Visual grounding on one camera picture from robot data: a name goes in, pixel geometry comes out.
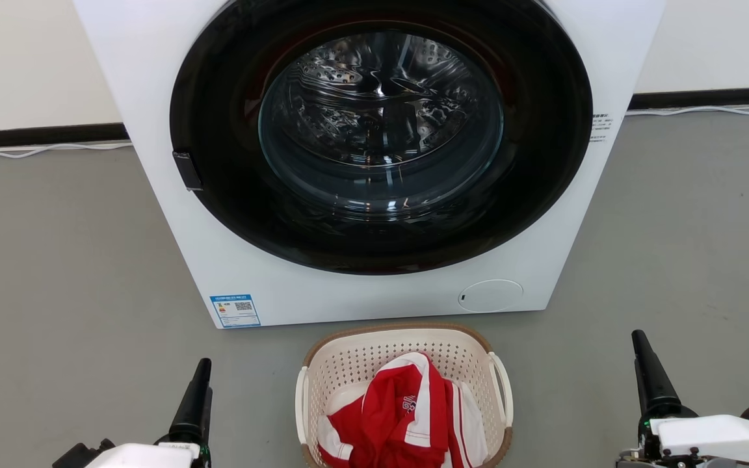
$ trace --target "washing machine door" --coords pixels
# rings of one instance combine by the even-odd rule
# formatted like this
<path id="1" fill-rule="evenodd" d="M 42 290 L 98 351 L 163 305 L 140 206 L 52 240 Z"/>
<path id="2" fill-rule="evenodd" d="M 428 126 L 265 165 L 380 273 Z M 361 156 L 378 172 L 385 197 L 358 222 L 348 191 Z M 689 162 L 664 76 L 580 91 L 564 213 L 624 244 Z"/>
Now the washing machine door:
<path id="1" fill-rule="evenodd" d="M 573 42 L 530 0 L 236 0 L 170 109 L 184 182 L 227 228 L 357 274 L 507 242 L 573 179 L 591 119 Z"/>

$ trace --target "perforated basket wall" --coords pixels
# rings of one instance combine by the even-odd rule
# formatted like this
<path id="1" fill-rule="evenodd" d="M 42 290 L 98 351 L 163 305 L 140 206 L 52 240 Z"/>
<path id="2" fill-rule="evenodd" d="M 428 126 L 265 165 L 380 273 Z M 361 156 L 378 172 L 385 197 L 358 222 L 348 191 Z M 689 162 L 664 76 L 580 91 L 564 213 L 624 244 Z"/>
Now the perforated basket wall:
<path id="1" fill-rule="evenodd" d="M 377 370 L 397 356 L 424 352 L 443 377 L 469 385 L 481 410 L 490 453 L 482 466 L 496 466 L 508 450 L 511 434 L 490 350 L 478 332 L 437 324 L 346 331 L 316 344 L 304 364 L 308 367 L 303 394 L 306 461 L 312 466 L 328 466 L 317 450 L 316 432 L 317 418 L 325 414 L 332 393 L 344 385 L 374 379 Z"/>

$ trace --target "door glass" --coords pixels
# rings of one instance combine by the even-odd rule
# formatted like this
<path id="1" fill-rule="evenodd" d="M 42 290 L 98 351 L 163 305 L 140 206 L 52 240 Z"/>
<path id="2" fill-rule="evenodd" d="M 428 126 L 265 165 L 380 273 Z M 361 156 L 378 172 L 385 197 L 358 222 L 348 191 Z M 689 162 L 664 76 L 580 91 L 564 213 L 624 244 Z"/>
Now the door glass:
<path id="1" fill-rule="evenodd" d="M 262 103 L 259 139 L 276 175 L 336 216 L 405 220 L 470 188 L 502 139 L 487 73 L 421 36 L 346 36 L 292 62 Z"/>

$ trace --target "floor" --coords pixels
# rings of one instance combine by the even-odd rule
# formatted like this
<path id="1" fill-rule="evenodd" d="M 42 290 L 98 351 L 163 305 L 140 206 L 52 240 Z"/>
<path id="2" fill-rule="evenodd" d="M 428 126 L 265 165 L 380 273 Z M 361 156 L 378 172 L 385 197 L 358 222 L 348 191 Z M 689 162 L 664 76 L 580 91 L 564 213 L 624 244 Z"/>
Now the floor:
<path id="1" fill-rule="evenodd" d="M 630 332 L 684 403 L 749 406 L 749 116 L 635 116 L 621 130 L 547 311 L 452 317 L 514 388 L 502 466 L 610 466 L 639 417 Z M 312 344 L 358 325 L 213 328 L 133 151 L 0 158 L 0 466 L 77 442 L 155 441 L 213 361 L 219 466 L 303 466 L 294 384 Z"/>

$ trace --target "white basket handle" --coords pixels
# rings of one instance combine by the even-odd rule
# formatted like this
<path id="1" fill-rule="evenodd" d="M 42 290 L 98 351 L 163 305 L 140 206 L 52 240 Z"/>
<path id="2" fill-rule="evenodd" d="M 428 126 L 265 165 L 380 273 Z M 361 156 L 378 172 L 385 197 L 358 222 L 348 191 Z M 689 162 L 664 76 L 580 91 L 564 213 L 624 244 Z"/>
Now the white basket handle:
<path id="1" fill-rule="evenodd" d="M 296 436 L 300 438 L 301 445 L 307 445 L 306 414 L 304 414 L 304 402 L 306 401 L 306 385 L 308 382 L 308 367 L 300 370 L 300 376 L 296 379 L 296 396 L 294 400 L 294 412 L 296 413 Z"/>
<path id="2" fill-rule="evenodd" d="M 502 364 L 502 359 L 499 359 L 496 353 L 488 352 L 488 356 L 490 356 L 490 362 L 493 363 L 496 375 L 502 381 L 502 397 L 505 398 L 505 427 L 512 427 L 514 425 L 514 391 L 510 388 L 508 371 L 505 370 L 505 364 Z M 493 379 L 493 384 L 496 385 L 496 379 Z"/>

